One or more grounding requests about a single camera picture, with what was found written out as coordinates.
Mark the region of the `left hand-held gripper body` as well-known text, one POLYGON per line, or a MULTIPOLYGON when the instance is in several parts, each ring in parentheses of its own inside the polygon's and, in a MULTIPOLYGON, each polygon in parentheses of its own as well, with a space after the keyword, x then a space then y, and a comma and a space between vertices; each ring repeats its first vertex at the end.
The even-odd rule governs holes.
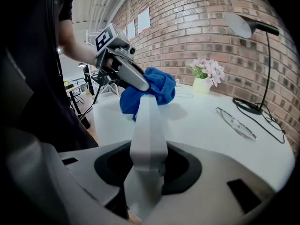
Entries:
POLYGON ((135 48, 130 44, 123 31, 110 23, 95 39, 97 55, 96 68, 111 79, 118 77, 112 68, 114 56, 133 60, 135 48))

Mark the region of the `black desk lamp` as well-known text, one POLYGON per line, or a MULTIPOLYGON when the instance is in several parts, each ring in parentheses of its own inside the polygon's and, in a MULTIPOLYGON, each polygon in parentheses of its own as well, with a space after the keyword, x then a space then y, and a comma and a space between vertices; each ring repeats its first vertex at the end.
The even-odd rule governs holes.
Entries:
POLYGON ((233 103, 240 109, 255 115, 261 115, 263 112, 263 105, 268 92, 269 82, 270 82, 270 70, 271 70, 271 52, 270 52, 270 39, 269 34, 279 36, 279 30, 273 25, 269 25, 265 22, 260 22, 252 18, 248 18, 235 13, 225 13, 224 19, 228 26, 242 38, 251 38, 256 30, 261 30, 266 33, 267 46, 268 46, 268 75, 267 82, 265 85, 265 92, 262 98, 262 102, 259 104, 254 104, 248 102, 244 99, 234 97, 232 99, 233 103))

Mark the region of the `white power strip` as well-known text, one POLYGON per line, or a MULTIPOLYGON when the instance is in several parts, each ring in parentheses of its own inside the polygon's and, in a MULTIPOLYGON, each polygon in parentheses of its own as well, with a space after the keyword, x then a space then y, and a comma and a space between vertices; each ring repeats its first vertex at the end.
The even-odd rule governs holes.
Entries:
POLYGON ((168 156, 162 120, 154 95, 140 99, 130 146, 130 157, 136 170, 165 174, 168 156))

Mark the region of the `black round bin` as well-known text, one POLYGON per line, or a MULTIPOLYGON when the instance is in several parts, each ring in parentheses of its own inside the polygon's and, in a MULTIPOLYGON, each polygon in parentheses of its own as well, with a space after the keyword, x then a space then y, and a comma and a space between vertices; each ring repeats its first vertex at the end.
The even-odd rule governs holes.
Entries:
POLYGON ((84 126, 86 129, 89 129, 89 128, 90 128, 90 123, 89 123, 89 121, 87 120, 86 116, 79 117, 79 120, 80 120, 80 122, 83 124, 83 126, 84 126))

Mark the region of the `thin-framed eyeglasses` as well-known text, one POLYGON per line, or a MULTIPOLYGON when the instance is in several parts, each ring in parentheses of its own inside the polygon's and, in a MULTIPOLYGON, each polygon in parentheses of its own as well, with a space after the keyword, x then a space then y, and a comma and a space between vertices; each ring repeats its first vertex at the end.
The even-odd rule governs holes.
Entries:
POLYGON ((237 118, 226 112, 220 107, 216 107, 215 111, 221 116, 221 118, 228 124, 237 134, 244 137, 245 139, 256 141, 256 135, 237 118))

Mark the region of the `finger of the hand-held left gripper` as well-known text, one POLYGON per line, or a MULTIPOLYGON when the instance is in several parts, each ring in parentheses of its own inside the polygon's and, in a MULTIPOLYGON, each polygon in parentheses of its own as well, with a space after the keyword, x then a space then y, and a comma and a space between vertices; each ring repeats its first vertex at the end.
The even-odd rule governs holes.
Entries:
POLYGON ((130 59, 114 56, 112 68, 117 76, 140 91, 150 88, 149 82, 143 76, 143 71, 130 59))

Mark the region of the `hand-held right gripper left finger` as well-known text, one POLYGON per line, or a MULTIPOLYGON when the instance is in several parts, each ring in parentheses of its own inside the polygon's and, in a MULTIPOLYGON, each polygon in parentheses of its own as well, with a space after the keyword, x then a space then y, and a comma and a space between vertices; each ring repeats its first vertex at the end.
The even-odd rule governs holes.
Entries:
POLYGON ((52 217, 59 225, 133 225, 128 220, 124 179, 111 168, 127 169, 130 141, 58 153, 41 145, 49 185, 56 201, 52 217))

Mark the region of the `pink flowers in pot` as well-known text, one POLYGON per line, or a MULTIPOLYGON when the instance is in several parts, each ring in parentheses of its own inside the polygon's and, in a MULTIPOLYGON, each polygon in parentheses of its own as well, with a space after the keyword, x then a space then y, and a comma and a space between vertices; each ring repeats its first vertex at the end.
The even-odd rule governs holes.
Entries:
POLYGON ((189 66, 195 76, 193 89, 197 93, 207 94, 212 86, 217 87, 225 80, 224 68, 215 60, 198 58, 189 66))

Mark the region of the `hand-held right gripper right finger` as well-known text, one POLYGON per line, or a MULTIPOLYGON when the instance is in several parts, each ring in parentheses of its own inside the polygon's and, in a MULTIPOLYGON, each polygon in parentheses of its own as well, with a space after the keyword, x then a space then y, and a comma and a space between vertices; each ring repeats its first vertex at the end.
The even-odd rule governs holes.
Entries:
POLYGON ((170 144, 198 158, 202 173, 187 191, 163 196, 142 225, 248 225, 275 195, 267 182, 227 155, 178 142, 170 144), (248 213, 227 184, 238 179, 261 201, 248 213))

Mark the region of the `person's body in black clothing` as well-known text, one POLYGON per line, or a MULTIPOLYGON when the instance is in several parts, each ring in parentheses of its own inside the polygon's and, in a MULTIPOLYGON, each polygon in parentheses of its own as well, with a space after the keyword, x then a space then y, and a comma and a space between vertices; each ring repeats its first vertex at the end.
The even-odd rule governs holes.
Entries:
POLYGON ((0 125, 58 152, 97 147, 70 106, 59 59, 59 23, 73 0, 0 0, 0 125))

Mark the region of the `blue cloth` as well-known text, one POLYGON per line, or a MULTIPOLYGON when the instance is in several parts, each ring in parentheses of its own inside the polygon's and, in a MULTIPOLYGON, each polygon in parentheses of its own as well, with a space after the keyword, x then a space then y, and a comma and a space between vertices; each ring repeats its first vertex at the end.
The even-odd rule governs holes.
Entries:
POLYGON ((176 81, 170 74, 155 67, 148 67, 143 76, 150 83, 150 88, 147 91, 140 91, 130 85, 120 96, 121 112, 123 114, 132 114, 133 121, 136 121, 135 116, 139 110, 142 96, 154 95, 158 105, 166 105, 174 99, 176 93, 176 81))

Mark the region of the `white paper sheet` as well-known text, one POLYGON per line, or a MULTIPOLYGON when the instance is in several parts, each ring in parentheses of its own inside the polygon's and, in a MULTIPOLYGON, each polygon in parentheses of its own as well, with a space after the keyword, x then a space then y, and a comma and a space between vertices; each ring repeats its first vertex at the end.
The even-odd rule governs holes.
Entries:
POLYGON ((145 32, 149 27, 150 27, 150 11, 149 11, 149 7, 147 7, 138 15, 138 33, 145 32))
POLYGON ((131 21, 127 25, 127 37, 128 37, 129 41, 131 41, 135 38, 135 22, 134 22, 134 20, 131 21))

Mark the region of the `person's left forearm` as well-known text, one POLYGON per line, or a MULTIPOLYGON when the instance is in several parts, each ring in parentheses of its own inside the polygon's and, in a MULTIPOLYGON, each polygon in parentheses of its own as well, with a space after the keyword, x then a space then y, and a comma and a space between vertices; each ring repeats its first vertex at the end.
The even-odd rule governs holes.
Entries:
POLYGON ((67 57, 89 65, 96 65, 97 49, 76 40, 71 20, 59 23, 59 48, 67 57))

